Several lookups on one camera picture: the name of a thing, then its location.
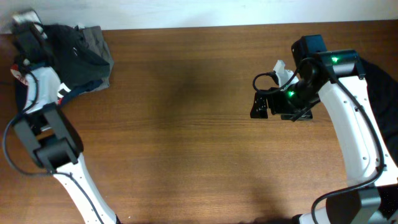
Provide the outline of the dark green t-shirt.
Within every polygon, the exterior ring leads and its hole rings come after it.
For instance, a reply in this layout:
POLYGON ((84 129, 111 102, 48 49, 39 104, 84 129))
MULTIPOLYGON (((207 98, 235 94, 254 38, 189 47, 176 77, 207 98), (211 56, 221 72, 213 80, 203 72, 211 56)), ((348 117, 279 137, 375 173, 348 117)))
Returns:
POLYGON ((107 76, 109 63, 86 47, 81 32, 65 25, 46 25, 44 33, 52 47, 60 79, 57 96, 63 98, 75 87, 107 76))

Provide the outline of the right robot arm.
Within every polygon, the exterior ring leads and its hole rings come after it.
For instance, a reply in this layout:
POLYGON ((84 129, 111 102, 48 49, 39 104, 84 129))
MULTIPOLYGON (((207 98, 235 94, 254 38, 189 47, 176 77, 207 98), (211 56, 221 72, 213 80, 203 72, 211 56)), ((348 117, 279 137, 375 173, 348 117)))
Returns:
POLYGON ((396 223, 397 165, 389 154, 369 102, 365 69, 355 50, 329 51, 321 35, 291 47, 295 70, 279 60, 268 76, 275 86, 257 89, 250 116, 312 119, 324 104, 345 163, 347 186, 320 196, 292 223, 396 223))

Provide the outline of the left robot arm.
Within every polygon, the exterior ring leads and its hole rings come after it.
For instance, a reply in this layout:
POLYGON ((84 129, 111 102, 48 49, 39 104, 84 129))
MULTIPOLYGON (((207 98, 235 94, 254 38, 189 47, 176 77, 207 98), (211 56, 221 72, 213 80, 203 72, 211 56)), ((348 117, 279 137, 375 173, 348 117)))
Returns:
POLYGON ((100 27, 45 25, 28 9, 12 16, 11 66, 18 114, 7 124, 39 168, 56 178, 85 223, 118 223, 85 164, 83 142, 62 112, 72 99, 109 87, 114 65, 100 27))

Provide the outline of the black garment at right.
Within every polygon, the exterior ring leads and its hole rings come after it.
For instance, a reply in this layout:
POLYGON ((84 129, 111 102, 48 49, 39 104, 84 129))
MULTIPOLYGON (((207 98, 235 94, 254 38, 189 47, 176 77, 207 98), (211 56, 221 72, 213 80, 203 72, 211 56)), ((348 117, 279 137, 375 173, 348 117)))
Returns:
POLYGON ((397 160, 397 81, 377 65, 361 58, 370 105, 389 154, 397 160))

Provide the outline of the grey folded garment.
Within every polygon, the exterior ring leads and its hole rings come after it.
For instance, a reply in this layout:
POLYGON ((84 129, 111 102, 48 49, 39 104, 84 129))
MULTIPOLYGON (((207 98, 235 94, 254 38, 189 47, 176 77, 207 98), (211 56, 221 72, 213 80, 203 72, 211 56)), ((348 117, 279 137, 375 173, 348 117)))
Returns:
POLYGON ((107 76, 100 80, 93 81, 92 84, 87 84, 85 90, 81 94, 89 93, 92 91, 101 91, 109 88, 109 78, 114 66, 114 60, 111 56, 108 44, 103 37, 101 27, 76 26, 75 29, 81 32, 81 34, 83 35, 83 39, 86 42, 86 47, 109 63, 109 72, 107 76))

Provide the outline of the navy folded garment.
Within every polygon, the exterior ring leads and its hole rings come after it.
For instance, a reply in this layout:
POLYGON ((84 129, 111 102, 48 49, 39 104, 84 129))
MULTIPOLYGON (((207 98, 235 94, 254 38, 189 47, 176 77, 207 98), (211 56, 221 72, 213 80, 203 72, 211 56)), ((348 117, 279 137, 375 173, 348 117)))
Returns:
MULTIPOLYGON (((25 107, 26 98, 27 98, 27 86, 22 84, 18 80, 14 80, 15 87, 15 98, 17 110, 22 111, 25 107)), ((58 104, 63 106, 67 104, 72 99, 78 97, 79 95, 89 93, 92 91, 100 91, 109 88, 109 78, 104 78, 100 80, 90 81, 84 85, 75 87, 69 93, 67 93, 63 98, 59 99, 58 104)))

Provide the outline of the red folded printed t-shirt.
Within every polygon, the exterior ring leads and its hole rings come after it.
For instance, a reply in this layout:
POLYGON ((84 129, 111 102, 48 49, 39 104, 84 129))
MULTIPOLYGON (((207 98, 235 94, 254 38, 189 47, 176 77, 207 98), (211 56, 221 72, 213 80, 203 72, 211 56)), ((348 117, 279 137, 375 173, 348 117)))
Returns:
POLYGON ((21 84, 23 84, 24 86, 29 86, 29 82, 27 81, 27 79, 25 77, 25 75, 27 73, 27 69, 25 67, 14 63, 10 67, 10 71, 11 71, 11 74, 13 75, 13 77, 16 80, 18 80, 21 84))

